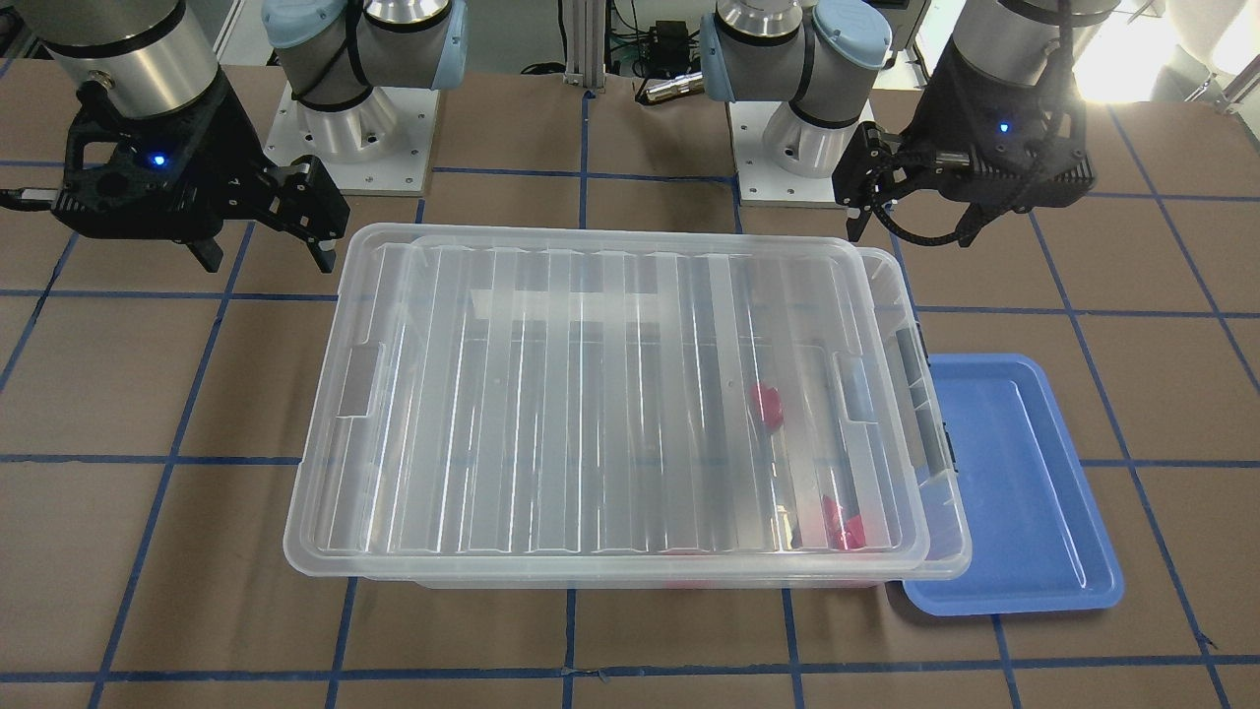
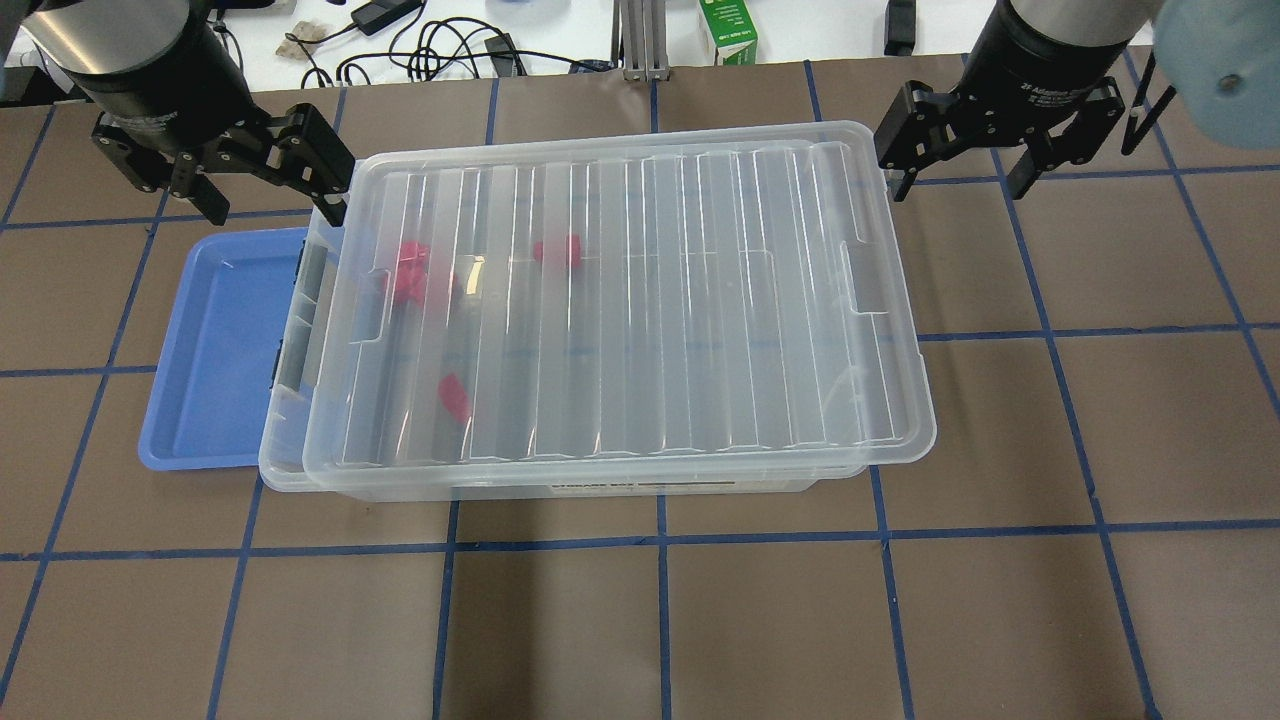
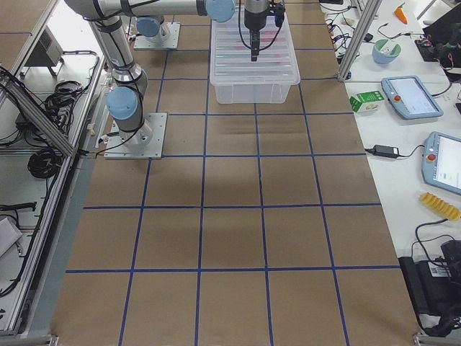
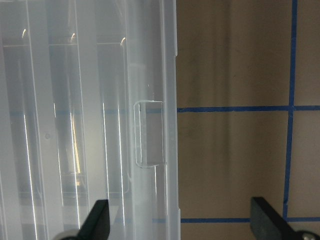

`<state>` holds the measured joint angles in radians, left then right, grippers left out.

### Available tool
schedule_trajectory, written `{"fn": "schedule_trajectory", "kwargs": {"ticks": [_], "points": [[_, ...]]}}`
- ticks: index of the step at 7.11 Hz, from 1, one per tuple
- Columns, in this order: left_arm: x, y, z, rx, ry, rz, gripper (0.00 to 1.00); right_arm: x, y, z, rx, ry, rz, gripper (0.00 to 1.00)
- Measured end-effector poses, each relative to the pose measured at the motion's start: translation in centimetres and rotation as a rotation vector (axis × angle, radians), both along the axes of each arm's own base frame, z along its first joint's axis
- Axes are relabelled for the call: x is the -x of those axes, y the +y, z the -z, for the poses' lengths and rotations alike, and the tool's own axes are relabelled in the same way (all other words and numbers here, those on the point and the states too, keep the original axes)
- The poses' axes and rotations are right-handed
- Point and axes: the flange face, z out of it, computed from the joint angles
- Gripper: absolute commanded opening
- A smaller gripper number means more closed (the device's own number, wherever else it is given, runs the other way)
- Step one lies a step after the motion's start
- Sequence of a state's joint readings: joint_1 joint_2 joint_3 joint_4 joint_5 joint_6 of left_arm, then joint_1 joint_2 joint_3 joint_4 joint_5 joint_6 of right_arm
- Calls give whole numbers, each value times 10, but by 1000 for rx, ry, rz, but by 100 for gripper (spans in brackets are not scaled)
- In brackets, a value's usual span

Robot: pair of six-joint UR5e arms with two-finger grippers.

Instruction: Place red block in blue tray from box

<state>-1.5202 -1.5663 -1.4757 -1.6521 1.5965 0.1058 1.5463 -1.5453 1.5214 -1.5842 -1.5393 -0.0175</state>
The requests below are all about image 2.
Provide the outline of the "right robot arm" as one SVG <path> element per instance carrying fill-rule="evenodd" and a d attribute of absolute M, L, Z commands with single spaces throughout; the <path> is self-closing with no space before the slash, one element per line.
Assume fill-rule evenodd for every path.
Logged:
<path fill-rule="evenodd" d="M 1124 124 L 1132 154 L 1166 108 L 1236 149 L 1277 146 L 1275 1 L 998 1 L 946 92 L 906 82 L 874 133 L 895 201 L 973 149 L 1023 147 L 1021 199 L 1047 172 L 1093 160 Z"/>

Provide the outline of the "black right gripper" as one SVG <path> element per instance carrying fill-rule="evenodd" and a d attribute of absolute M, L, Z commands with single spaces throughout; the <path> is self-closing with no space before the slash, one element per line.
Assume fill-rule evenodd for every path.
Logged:
<path fill-rule="evenodd" d="M 1006 174 L 1014 200 L 1047 170 L 1091 161 L 1125 110 L 1108 73 L 1125 47 L 1124 5 L 993 6 L 954 88 L 909 81 L 877 127 L 892 201 L 970 149 L 1024 147 Z"/>

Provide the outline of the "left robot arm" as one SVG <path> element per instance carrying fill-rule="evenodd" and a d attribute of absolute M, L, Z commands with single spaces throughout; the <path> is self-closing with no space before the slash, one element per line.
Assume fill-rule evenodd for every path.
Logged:
<path fill-rule="evenodd" d="M 356 160 L 317 108 L 274 117 L 196 1 L 15 1 L 5 26 L 27 31 L 100 110 L 93 145 L 138 191 L 165 191 L 220 225 L 230 210 L 215 176 L 252 176 L 346 219 Z"/>

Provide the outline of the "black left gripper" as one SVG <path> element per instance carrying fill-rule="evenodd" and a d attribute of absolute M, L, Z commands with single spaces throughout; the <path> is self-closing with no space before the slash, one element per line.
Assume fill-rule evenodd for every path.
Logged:
<path fill-rule="evenodd" d="M 69 53 L 68 74 L 99 105 L 93 143 L 138 191 L 192 197 L 224 225 L 230 202 L 212 177 L 253 176 L 317 197 L 343 227 L 353 154 L 314 105 L 280 117 L 259 106 L 206 24 L 108 26 Z"/>

